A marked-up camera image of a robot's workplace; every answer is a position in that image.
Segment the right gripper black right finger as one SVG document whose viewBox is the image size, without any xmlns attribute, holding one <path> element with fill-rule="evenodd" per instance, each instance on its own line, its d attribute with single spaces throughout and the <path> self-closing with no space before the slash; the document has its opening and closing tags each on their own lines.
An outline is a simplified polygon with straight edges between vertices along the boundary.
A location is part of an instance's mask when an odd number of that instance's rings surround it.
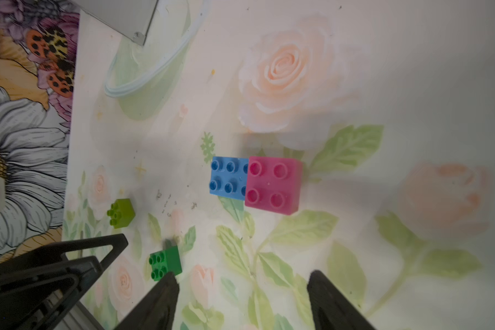
<svg viewBox="0 0 495 330">
<path fill-rule="evenodd" d="M 315 329 L 375 330 L 320 270 L 310 274 L 307 292 Z"/>
</svg>

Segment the magenta pink lego brick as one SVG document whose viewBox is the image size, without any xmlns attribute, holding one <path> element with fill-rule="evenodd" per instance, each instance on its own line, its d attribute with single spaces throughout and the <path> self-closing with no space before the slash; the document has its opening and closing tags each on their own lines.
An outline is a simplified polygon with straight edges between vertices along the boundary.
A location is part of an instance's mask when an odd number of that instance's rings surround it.
<svg viewBox="0 0 495 330">
<path fill-rule="evenodd" d="M 281 215 L 298 211 L 303 176 L 301 161 L 252 156 L 247 173 L 247 207 Z"/>
</svg>

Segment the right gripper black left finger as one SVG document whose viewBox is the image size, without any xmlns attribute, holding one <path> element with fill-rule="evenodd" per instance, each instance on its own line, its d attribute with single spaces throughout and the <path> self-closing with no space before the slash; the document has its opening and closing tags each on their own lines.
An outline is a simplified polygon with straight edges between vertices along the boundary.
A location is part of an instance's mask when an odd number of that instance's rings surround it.
<svg viewBox="0 0 495 330">
<path fill-rule="evenodd" d="M 174 273 L 167 273 L 115 329 L 172 330 L 179 294 Z"/>
</svg>

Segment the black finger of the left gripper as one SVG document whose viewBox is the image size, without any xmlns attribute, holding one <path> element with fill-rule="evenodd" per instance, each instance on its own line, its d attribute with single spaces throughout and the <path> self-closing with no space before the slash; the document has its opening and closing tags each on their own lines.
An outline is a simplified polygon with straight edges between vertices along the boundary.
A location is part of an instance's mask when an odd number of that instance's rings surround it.
<svg viewBox="0 0 495 330">
<path fill-rule="evenodd" d="M 96 257 L 0 265 L 0 329 L 53 329 L 103 274 Z"/>
<path fill-rule="evenodd" d="M 29 271 L 41 270 L 49 266 L 55 266 L 56 269 L 63 270 L 65 267 L 71 265 L 71 261 L 66 257 L 68 252 L 76 252 L 106 246 L 111 247 L 111 250 L 101 261 L 95 256 L 81 257 L 77 259 L 78 261 L 91 262 L 95 270 L 103 273 L 128 246 L 128 240 L 124 234 L 101 236 L 75 241 L 63 241 L 38 247 L 33 251 L 1 263 L 0 277 L 14 274 L 26 275 Z"/>
</svg>

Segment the light blue lego brick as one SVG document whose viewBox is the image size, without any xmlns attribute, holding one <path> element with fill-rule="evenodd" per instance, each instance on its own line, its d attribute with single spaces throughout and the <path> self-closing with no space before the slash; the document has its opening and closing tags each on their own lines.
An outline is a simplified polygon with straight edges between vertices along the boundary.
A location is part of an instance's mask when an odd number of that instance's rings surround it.
<svg viewBox="0 0 495 330">
<path fill-rule="evenodd" d="M 247 158 L 214 157 L 210 163 L 210 194 L 244 201 L 248 165 Z"/>
</svg>

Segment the lime green lego brick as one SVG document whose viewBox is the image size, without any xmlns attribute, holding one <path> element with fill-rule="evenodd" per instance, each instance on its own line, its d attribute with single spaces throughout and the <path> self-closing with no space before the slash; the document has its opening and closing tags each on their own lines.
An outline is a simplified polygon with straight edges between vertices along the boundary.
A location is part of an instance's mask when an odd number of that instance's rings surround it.
<svg viewBox="0 0 495 330">
<path fill-rule="evenodd" d="M 136 213 L 130 199 L 117 199 L 107 211 L 109 224 L 114 229 L 126 228 L 135 218 Z"/>
</svg>

